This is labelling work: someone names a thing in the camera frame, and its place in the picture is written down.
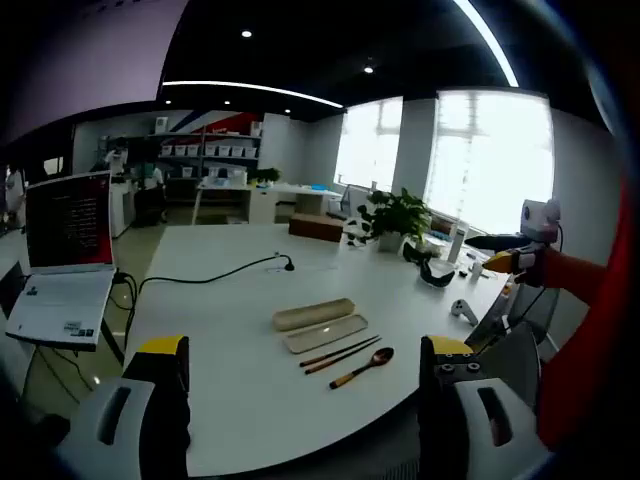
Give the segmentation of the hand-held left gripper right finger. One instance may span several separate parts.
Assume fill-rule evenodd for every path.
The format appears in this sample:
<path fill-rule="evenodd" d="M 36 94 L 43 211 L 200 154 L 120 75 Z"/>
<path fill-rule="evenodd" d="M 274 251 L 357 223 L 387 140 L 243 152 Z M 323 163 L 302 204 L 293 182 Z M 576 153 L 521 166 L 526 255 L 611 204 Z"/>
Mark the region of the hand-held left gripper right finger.
<path fill-rule="evenodd" d="M 420 342 L 419 479 L 532 479 L 551 458 L 531 408 L 473 354 Z"/>

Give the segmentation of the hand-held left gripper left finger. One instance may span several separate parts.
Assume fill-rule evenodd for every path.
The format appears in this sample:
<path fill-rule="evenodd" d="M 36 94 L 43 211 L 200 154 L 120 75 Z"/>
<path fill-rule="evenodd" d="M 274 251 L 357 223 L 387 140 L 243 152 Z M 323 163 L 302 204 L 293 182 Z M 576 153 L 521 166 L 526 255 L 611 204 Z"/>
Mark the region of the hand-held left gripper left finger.
<path fill-rule="evenodd" d="M 80 405 L 55 452 L 74 479 L 186 479 L 189 337 L 143 344 Z"/>

